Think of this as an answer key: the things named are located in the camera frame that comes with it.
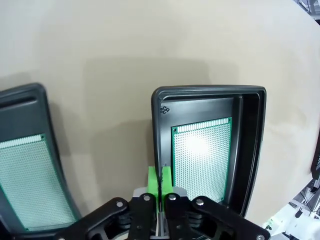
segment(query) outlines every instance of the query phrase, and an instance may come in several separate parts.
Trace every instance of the cable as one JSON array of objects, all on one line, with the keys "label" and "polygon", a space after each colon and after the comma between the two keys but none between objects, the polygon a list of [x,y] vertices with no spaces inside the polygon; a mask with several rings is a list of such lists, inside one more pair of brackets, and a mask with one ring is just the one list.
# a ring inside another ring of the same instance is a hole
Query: cable
[{"label": "cable", "polygon": [[300,192],[301,196],[303,197],[304,201],[305,201],[305,205],[310,209],[310,211],[312,212],[312,209],[307,201],[307,199],[305,198],[305,196]]}]

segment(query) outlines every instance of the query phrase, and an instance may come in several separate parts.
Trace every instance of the screw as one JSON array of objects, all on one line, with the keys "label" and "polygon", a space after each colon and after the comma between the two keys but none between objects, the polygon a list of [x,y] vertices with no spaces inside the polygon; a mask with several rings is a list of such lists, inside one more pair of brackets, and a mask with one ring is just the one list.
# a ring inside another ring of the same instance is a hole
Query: screw
[{"label": "screw", "polygon": [[199,206],[202,206],[204,204],[204,201],[202,201],[201,199],[197,199],[195,203]]},{"label": "screw", "polygon": [[263,235],[256,236],[256,240],[265,240],[265,237]]},{"label": "screw", "polygon": [[174,201],[174,200],[176,200],[176,199],[177,199],[177,198],[176,198],[175,195],[173,195],[173,194],[170,194],[170,195],[169,195],[169,200]]},{"label": "screw", "polygon": [[149,197],[148,195],[145,195],[145,196],[143,197],[143,199],[144,199],[145,201],[149,201],[149,200],[150,200],[150,197]]},{"label": "screw", "polygon": [[121,208],[124,204],[121,201],[117,201],[116,202],[116,206]]}]

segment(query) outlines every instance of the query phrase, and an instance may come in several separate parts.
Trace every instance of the black object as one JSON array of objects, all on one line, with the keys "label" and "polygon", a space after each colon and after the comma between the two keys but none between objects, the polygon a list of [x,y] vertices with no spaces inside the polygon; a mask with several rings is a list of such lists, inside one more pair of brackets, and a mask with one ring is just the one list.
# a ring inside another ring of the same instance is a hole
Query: black object
[{"label": "black object", "polygon": [[[270,239],[265,229],[204,196],[190,201],[169,193],[164,205],[172,240],[192,240],[195,233],[217,240],[256,240],[258,236]],[[128,229],[128,240],[149,240],[151,236],[156,239],[156,209],[156,198],[149,193],[133,197],[130,202],[116,197],[57,233],[54,239],[107,240]]]},{"label": "black object", "polygon": [[151,106],[159,186],[162,167],[172,164],[171,127],[232,117],[229,171],[222,204],[244,217],[258,169],[266,89],[246,85],[160,87],[152,95]]},{"label": "black object", "polygon": [[[68,191],[56,143],[45,88],[38,83],[0,92],[0,142],[45,134],[47,147],[64,195],[76,218],[81,215]],[[53,236],[60,229],[27,231],[0,188],[0,236],[40,238]]]},{"label": "black object", "polygon": [[315,180],[319,179],[320,176],[320,131],[318,135],[318,140],[315,146],[313,161],[311,164],[312,177]]}]

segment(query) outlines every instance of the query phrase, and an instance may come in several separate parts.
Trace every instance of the white tabletop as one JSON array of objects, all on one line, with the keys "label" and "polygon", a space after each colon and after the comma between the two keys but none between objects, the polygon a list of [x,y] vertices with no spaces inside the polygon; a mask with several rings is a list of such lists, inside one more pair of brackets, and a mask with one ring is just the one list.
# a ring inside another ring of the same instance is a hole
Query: white tabletop
[{"label": "white tabletop", "polygon": [[291,0],[2,0],[0,29],[0,89],[47,88],[83,214],[146,185],[159,86],[266,88],[249,220],[263,223],[311,180],[320,26]]}]

